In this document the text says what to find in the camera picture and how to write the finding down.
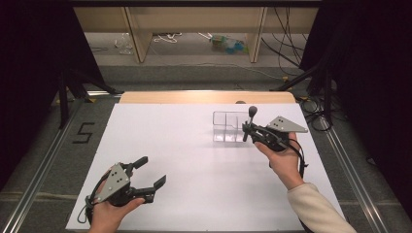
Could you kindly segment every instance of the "white table surface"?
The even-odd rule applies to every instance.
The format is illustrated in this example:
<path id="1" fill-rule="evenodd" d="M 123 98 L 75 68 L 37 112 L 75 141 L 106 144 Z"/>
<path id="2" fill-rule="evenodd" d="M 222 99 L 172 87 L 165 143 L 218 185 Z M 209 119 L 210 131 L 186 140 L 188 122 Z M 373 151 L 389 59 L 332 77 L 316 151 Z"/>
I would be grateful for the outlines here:
<path id="1" fill-rule="evenodd" d="M 277 116 L 305 128 L 297 104 L 255 104 L 254 123 Z M 112 111 L 72 215 L 69 230 L 89 229 L 77 217 L 85 198 L 116 162 L 149 162 L 134 170 L 131 186 L 140 188 L 167 175 L 154 202 L 126 216 L 128 231 L 292 231 L 302 230 L 287 190 L 252 144 L 214 142 L 213 112 L 247 112 L 235 104 L 117 104 Z M 310 132 L 298 133 L 306 163 L 305 181 L 314 183 L 343 216 Z"/>

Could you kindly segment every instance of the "clear plastic container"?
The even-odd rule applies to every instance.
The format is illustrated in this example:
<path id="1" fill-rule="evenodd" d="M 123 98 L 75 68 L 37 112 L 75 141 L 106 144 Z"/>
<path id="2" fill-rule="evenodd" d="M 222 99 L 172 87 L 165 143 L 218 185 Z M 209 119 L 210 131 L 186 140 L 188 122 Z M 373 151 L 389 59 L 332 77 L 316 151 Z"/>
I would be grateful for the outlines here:
<path id="1" fill-rule="evenodd" d="M 242 123 L 248 118 L 246 112 L 213 112 L 213 141 L 243 143 Z"/>

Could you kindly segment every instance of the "black wire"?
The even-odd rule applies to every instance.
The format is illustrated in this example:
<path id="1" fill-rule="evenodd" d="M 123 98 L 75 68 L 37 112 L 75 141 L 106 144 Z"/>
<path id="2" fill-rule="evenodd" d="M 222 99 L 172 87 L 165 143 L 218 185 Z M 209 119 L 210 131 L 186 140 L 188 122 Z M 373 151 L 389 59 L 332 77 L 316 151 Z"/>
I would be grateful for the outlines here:
<path id="1" fill-rule="evenodd" d="M 85 208 L 86 208 L 86 205 L 84 205 L 83 208 L 82 208 L 82 210 L 79 212 L 79 215 L 78 215 L 78 223 L 86 223 L 86 221 L 87 221 L 86 214 L 85 214 L 85 220 L 84 220 L 84 221 L 81 221 L 81 220 L 80 220 L 80 215 L 81 215 L 82 212 L 85 210 Z"/>
<path id="2" fill-rule="evenodd" d="M 279 43 L 282 43 L 281 40 L 279 40 L 279 39 L 275 36 L 274 33 L 272 33 L 272 36 L 273 36 L 273 38 L 275 38 L 276 41 L 278 41 Z M 288 45 L 288 44 L 286 44 L 286 43 L 284 43 L 284 46 L 292 47 L 292 48 L 293 48 L 293 46 Z M 298 47 L 294 47 L 294 48 L 297 49 L 297 50 L 304 50 L 304 49 L 301 49 L 301 48 L 298 48 Z"/>
<path id="3" fill-rule="evenodd" d="M 284 40 L 285 40 L 285 34 L 284 34 L 284 37 L 283 37 L 283 39 L 282 39 L 282 44 L 281 44 L 281 46 L 279 47 L 279 52 L 282 50 L 282 45 L 283 45 L 283 41 L 284 41 Z M 278 56 L 278 65 L 279 65 L 279 68 L 280 68 L 285 74 L 287 74 L 287 75 L 289 75 L 289 76 L 297 76 L 297 75 L 295 75 L 295 74 L 291 74 L 291 73 L 289 73 L 289 72 L 286 72 L 286 71 L 282 68 L 280 56 Z"/>
<path id="4" fill-rule="evenodd" d="M 91 52 L 109 50 L 108 48 L 103 48 L 103 47 L 90 47 L 90 48 L 92 49 Z"/>
<path id="5" fill-rule="evenodd" d="M 297 53 L 297 51 L 296 51 L 296 49 L 295 49 L 295 46 L 294 46 L 294 44 L 293 44 L 292 34 L 291 34 L 291 27 L 290 27 L 290 25 L 289 25 L 289 17 L 290 17 L 291 8 L 286 8 L 287 22 L 286 22 L 286 25 L 285 25 L 285 26 L 284 26 L 281 18 L 279 17 L 279 14 L 278 14 L 278 11 L 276 10 L 276 8 L 274 8 L 274 10 L 275 10 L 275 13 L 276 13 L 276 17 L 278 18 L 279 22 L 281 23 L 282 29 L 283 29 L 283 31 L 284 31 L 284 38 L 283 38 L 283 40 L 282 40 L 282 43 L 284 44 L 285 35 L 286 35 L 286 36 L 288 37 L 289 41 L 291 42 L 293 54 L 294 54 L 297 62 L 300 63 L 299 59 L 301 60 L 301 57 L 300 57 L 300 55 Z"/>
<path id="6" fill-rule="evenodd" d="M 288 147 L 289 147 L 290 149 L 292 149 L 292 150 L 297 154 L 297 156 L 299 156 L 299 159 L 300 159 L 300 162 L 299 162 L 299 174 L 300 174 L 300 177 L 303 178 L 305 167 L 308 166 L 308 165 L 305 163 L 305 155 L 304 155 L 304 152 L 303 152 L 303 148 L 302 148 L 302 146 L 300 145 L 300 143 L 299 143 L 297 140 L 295 140 L 295 139 L 289 139 L 289 140 L 297 143 L 297 145 L 298 145 L 298 146 L 300 147 L 300 149 L 302 150 L 302 153 L 300 153 L 298 149 L 296 149 L 296 148 L 295 148 L 294 146 L 292 146 L 291 144 L 288 144 Z"/>
<path id="7" fill-rule="evenodd" d="M 289 37 L 288 37 L 288 39 L 289 39 L 289 41 L 291 42 L 294 56 L 296 57 L 297 62 L 300 63 L 300 61 L 302 60 L 302 57 L 300 57 L 299 53 L 298 53 L 297 50 L 296 50 L 296 46 L 293 44 L 293 41 L 292 41 L 291 26 L 289 25 L 290 15 L 291 15 L 291 8 L 287 8 L 287 9 L 286 9 L 286 20 L 287 20 L 287 21 L 286 21 L 286 28 L 287 28 L 287 33 L 289 32 Z"/>
<path id="8" fill-rule="evenodd" d="M 276 51 L 275 49 L 271 48 L 264 40 L 263 38 L 261 38 L 261 40 L 269 47 L 270 50 L 274 51 L 275 53 L 277 53 L 279 56 L 282 56 L 284 59 L 288 60 L 288 62 L 290 62 L 291 64 L 295 65 L 296 67 L 299 67 L 299 64 L 295 63 L 294 61 L 290 60 L 289 58 L 287 58 L 285 55 L 281 54 L 279 51 Z"/>

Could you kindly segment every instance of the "hand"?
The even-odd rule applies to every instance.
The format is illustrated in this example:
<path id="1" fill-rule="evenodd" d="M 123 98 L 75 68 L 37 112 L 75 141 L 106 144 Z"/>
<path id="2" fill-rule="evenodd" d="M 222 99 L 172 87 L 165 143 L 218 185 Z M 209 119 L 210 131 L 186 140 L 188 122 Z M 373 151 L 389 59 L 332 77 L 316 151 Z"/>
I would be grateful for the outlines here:
<path id="1" fill-rule="evenodd" d="M 296 134 L 289 133 L 289 138 L 291 139 L 291 146 L 300 150 L 299 145 L 293 141 L 296 140 Z M 278 175 L 288 190 L 304 183 L 297 170 L 299 158 L 292 149 L 287 148 L 283 151 L 275 152 L 260 142 L 255 142 L 255 146 L 260 152 L 267 156 L 273 171 Z"/>
<path id="2" fill-rule="evenodd" d="M 97 193 L 101 191 L 105 182 L 97 189 Z M 144 198 L 136 198 L 122 207 L 115 207 L 108 201 L 94 205 L 93 221 L 91 222 L 89 233 L 114 233 L 120 226 L 123 218 L 138 208 L 145 202 Z"/>

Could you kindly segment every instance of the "sleeve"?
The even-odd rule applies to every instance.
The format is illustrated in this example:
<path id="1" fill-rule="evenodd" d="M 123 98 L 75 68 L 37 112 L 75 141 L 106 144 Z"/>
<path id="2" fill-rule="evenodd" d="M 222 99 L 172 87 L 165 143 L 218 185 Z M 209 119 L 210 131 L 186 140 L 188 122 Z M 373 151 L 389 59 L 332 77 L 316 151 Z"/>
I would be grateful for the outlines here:
<path id="1" fill-rule="evenodd" d="M 311 183 L 289 190 L 288 200 L 300 220 L 313 232 L 356 232 Z"/>

